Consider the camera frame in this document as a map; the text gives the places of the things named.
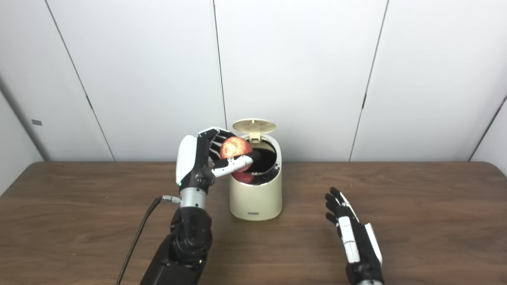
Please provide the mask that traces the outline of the black and white right hand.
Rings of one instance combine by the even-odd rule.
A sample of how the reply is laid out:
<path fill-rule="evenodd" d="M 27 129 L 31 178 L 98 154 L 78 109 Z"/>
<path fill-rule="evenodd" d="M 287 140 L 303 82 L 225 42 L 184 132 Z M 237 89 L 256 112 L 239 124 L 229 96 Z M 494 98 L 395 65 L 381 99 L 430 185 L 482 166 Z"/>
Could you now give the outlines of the black and white right hand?
<path fill-rule="evenodd" d="M 363 224 L 344 194 L 331 187 L 325 195 L 326 218 L 335 226 L 347 264 L 351 285 L 383 285 L 382 254 L 370 223 Z"/>

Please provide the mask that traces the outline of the black and white left hand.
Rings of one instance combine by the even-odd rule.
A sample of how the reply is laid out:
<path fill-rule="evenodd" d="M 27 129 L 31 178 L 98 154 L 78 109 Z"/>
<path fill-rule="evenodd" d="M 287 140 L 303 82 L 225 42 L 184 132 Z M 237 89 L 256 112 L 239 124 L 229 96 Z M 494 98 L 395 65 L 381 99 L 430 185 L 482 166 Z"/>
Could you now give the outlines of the black and white left hand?
<path fill-rule="evenodd" d="M 197 188 L 205 192 L 222 177 L 250 166 L 261 158 L 258 151 L 221 159 L 219 150 L 226 139 L 235 135 L 220 127 L 210 127 L 195 137 L 187 135 L 179 145 L 176 161 L 176 184 L 182 191 Z"/>

